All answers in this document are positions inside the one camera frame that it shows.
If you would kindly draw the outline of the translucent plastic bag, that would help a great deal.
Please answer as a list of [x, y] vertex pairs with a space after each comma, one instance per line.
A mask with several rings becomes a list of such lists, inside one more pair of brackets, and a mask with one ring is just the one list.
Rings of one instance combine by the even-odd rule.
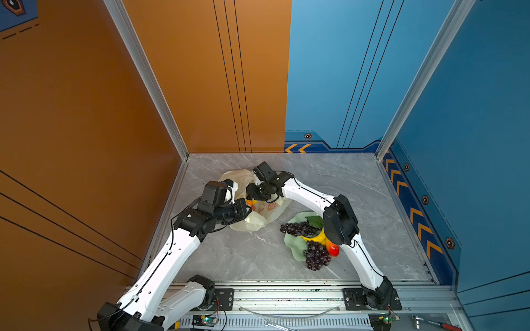
[[[235, 195], [236, 199], [244, 198], [246, 196], [246, 187], [250, 183], [255, 183], [258, 179], [251, 170], [232, 170], [225, 172], [220, 178], [220, 181], [231, 179], [237, 182], [238, 189]], [[252, 212], [243, 220], [231, 224], [230, 228], [238, 232], [255, 232], [270, 223], [276, 221], [291, 203], [290, 199], [280, 197], [276, 202], [257, 201], [254, 206], [251, 206]]]

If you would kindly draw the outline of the small purple grape bunch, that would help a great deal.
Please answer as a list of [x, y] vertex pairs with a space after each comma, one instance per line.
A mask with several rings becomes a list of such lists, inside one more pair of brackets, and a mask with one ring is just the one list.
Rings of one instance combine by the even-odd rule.
[[280, 232], [290, 234], [294, 237], [316, 237], [320, 233], [320, 228], [312, 226], [308, 221], [301, 223], [286, 223], [280, 226]]

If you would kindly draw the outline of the large purple grape bunch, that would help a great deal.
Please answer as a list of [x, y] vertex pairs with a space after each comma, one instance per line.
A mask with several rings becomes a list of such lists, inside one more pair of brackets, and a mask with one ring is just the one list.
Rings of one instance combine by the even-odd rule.
[[316, 241], [306, 242], [306, 249], [303, 251], [306, 267], [309, 270], [318, 271], [324, 266], [328, 266], [331, 261], [331, 255], [326, 247]]

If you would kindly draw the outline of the red yellow mango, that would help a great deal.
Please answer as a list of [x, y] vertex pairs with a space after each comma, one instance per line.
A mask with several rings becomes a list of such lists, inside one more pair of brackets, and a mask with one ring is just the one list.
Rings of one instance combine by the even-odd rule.
[[327, 242], [327, 252], [332, 257], [337, 257], [340, 253], [340, 248], [331, 242]]

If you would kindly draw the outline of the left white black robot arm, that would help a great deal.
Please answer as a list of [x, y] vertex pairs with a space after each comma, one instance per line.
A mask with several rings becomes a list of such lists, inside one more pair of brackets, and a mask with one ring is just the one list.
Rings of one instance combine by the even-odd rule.
[[235, 197], [237, 189], [230, 179], [208, 182], [202, 195], [171, 219], [171, 234], [137, 282], [117, 303], [105, 303], [88, 323], [101, 330], [169, 330], [190, 310], [211, 307], [215, 283], [203, 276], [191, 277], [168, 299], [164, 295], [208, 234], [251, 213], [245, 199]]

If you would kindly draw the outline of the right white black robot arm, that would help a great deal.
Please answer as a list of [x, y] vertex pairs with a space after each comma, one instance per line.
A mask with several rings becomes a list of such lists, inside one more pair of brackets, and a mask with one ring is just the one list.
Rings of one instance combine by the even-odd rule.
[[356, 214], [347, 197], [324, 194], [298, 181], [293, 174], [273, 170], [262, 162], [253, 169], [256, 183], [247, 186], [247, 197], [273, 201], [294, 200], [316, 212], [323, 220], [325, 237], [346, 254], [360, 279], [366, 305], [372, 310], [401, 310], [402, 304], [392, 282], [376, 266], [366, 249]]

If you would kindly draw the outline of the light green fruit plate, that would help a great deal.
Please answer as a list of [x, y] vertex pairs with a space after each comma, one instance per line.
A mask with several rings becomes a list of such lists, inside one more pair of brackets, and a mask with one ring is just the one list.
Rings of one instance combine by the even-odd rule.
[[[316, 218], [317, 221], [320, 221], [320, 229], [322, 228], [322, 218], [315, 212], [300, 212], [297, 215], [294, 216], [290, 221], [287, 223], [301, 223], [308, 221], [309, 218]], [[303, 251], [306, 249], [306, 241], [303, 240], [301, 237], [294, 237], [290, 234], [284, 235], [284, 243], [285, 245], [291, 249], [293, 258], [296, 261], [305, 261], [305, 257], [303, 255]]]

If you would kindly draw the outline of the yellow banana bunch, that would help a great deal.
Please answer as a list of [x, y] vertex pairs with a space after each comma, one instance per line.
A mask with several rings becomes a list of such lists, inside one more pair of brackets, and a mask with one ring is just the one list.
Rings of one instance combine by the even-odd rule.
[[326, 238], [326, 235], [324, 234], [324, 229], [321, 229], [320, 232], [316, 234], [316, 236], [313, 236], [313, 237], [301, 236], [301, 238], [305, 241], [314, 241], [322, 245], [327, 245], [327, 238]]

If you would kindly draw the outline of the green circuit board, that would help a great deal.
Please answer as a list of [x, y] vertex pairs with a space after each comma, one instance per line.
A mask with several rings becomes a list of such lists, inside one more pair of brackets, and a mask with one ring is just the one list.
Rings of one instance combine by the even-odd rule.
[[381, 316], [379, 318], [379, 322], [385, 325], [391, 325], [395, 320], [396, 320], [396, 317], [393, 315]]
[[191, 328], [213, 329], [218, 324], [219, 318], [216, 315], [193, 315], [190, 323]]

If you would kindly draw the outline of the silver wrench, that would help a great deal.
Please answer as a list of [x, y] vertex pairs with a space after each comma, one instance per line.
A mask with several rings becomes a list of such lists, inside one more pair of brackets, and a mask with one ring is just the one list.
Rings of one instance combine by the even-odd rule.
[[284, 325], [277, 324], [275, 322], [269, 321], [268, 319], [264, 320], [264, 325], [267, 327], [275, 328], [281, 331], [297, 331], [296, 329], [288, 328]]

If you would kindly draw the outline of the right green circuit board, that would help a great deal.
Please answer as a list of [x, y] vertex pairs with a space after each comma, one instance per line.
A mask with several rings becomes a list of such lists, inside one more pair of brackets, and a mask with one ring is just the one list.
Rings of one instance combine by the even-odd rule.
[[393, 315], [381, 316], [379, 318], [379, 322], [385, 325], [391, 325], [395, 320], [396, 320], [396, 317]]

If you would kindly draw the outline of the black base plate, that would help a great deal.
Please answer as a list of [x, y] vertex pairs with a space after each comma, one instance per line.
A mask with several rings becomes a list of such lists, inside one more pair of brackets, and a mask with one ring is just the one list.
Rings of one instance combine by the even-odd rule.
[[369, 304], [368, 297], [362, 288], [345, 288], [342, 290], [342, 295], [346, 310], [348, 311], [387, 311], [388, 309], [392, 311], [400, 311], [403, 309], [398, 292], [395, 288], [391, 290], [391, 294], [386, 301], [379, 306], [371, 306]]
[[235, 290], [233, 288], [215, 288], [215, 294], [213, 295], [212, 301], [208, 306], [201, 305], [192, 309], [192, 312], [207, 311], [213, 312], [217, 310], [218, 303], [220, 304], [220, 310], [229, 312], [233, 310]]

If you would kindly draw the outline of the aluminium front rail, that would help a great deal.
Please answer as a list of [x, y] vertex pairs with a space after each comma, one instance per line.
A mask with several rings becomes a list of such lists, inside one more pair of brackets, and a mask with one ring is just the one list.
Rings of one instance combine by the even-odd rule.
[[[219, 322], [207, 330], [278, 330], [265, 326], [265, 319], [296, 330], [417, 330], [413, 315], [473, 330], [452, 288], [429, 282], [394, 282], [400, 311], [346, 310], [342, 290], [360, 288], [354, 281], [236, 281], [215, 287], [235, 290], [233, 310], [209, 312]], [[381, 324], [387, 315], [396, 320]], [[439, 329], [421, 323], [419, 330]]]

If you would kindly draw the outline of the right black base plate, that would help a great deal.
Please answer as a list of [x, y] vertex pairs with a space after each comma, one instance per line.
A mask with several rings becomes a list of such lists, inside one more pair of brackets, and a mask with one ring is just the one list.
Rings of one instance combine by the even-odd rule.
[[386, 301], [379, 306], [371, 306], [369, 304], [368, 297], [362, 288], [345, 288], [342, 290], [342, 295], [346, 310], [348, 311], [387, 311], [388, 309], [392, 311], [400, 311], [403, 309], [398, 292], [395, 288], [391, 290], [391, 294]]

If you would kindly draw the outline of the red handled tool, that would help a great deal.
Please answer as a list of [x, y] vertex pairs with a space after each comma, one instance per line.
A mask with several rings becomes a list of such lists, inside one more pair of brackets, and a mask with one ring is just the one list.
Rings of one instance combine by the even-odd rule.
[[434, 325], [434, 326], [436, 326], [438, 328], [441, 328], [443, 330], [462, 331], [462, 328], [460, 328], [460, 327], [458, 327], [456, 325], [451, 325], [451, 324], [446, 324], [446, 323], [439, 322], [439, 321], [433, 321], [433, 320], [430, 320], [430, 319], [425, 319], [425, 318], [419, 317], [417, 315], [413, 315], [412, 316], [412, 320], [414, 321], [417, 330], [420, 329], [420, 324], [424, 323], [424, 324]]

